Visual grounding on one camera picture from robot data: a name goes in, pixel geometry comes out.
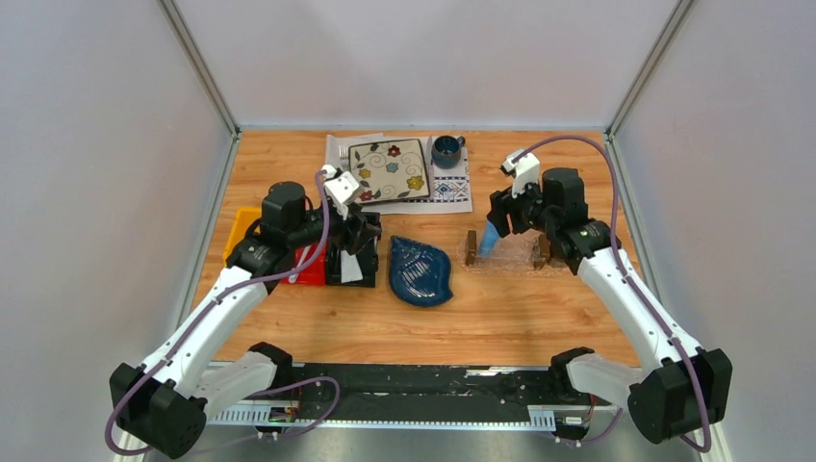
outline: square plate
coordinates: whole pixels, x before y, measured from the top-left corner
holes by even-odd
[[[428,197],[428,172],[418,139],[355,144],[348,148],[351,174],[363,185],[361,203]]]

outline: blue ceramic dish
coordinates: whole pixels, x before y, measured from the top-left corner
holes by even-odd
[[[453,298],[449,281],[450,258],[441,249],[391,237],[388,283],[397,298],[422,308],[438,306]]]

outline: blue mug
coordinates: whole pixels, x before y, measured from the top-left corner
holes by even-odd
[[[462,147],[465,145],[465,137],[450,137],[444,135],[437,138],[431,150],[431,159],[435,166],[439,168],[454,168],[462,159]]]

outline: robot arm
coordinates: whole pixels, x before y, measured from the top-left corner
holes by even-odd
[[[213,288],[182,325],[142,363],[121,364],[111,376],[114,406],[145,371],[158,371],[133,393],[119,413],[119,427],[171,458],[186,453],[213,416],[276,383],[280,366],[292,357],[268,344],[253,346],[239,361],[208,372],[216,352],[246,315],[264,301],[278,280],[249,281],[294,267],[295,251],[321,239],[328,208],[328,240],[353,255],[381,232],[369,224],[354,199],[361,185],[348,172],[325,166],[328,197],[321,208],[306,209],[306,193],[293,182],[273,185],[261,218],[233,249]],[[227,288],[239,287],[228,295]]]
[[[491,194],[488,221],[502,238],[528,229],[544,233],[550,258],[565,262],[598,295],[631,341],[641,364],[641,368],[630,368],[612,363],[589,348],[561,353],[552,359],[556,393],[564,397],[588,393],[627,408],[641,433],[660,443],[701,428],[701,414],[682,358],[687,356],[700,381],[708,420],[720,421],[731,377],[726,355],[719,349],[704,350],[683,330],[646,289],[617,238],[613,245],[609,226],[588,217],[577,170],[553,168],[539,181],[538,160],[529,153],[519,157],[521,153],[511,154],[501,166],[514,181],[510,188]],[[625,267],[625,277],[615,252]],[[671,327],[671,338],[658,318]]]

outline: wooden tabletop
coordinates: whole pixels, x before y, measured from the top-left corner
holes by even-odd
[[[196,304],[212,288],[223,267],[222,252],[239,207],[259,207],[268,187],[282,180],[301,183],[307,194],[318,197],[313,178],[323,163],[329,133],[347,137],[363,132],[243,133]],[[444,133],[388,132],[396,136]],[[461,267],[456,258],[457,246],[468,229],[481,234],[490,193],[511,184],[498,169],[504,158],[559,133],[566,132],[463,132],[471,166],[472,213],[383,216],[375,289],[279,285],[246,317],[216,359],[236,360],[251,345],[265,341],[285,349],[298,362],[545,366],[556,353],[591,347],[608,359],[636,365],[634,351],[621,329],[577,277],[568,272],[547,278],[475,274]],[[601,142],[598,132],[581,134]],[[590,216],[609,221],[609,172],[591,146],[559,141],[539,148],[536,154],[542,171],[578,168],[586,185]],[[450,302],[421,309],[392,294],[386,274],[393,234],[436,245],[450,255],[454,293]],[[618,236],[634,260],[623,219],[619,220]]]

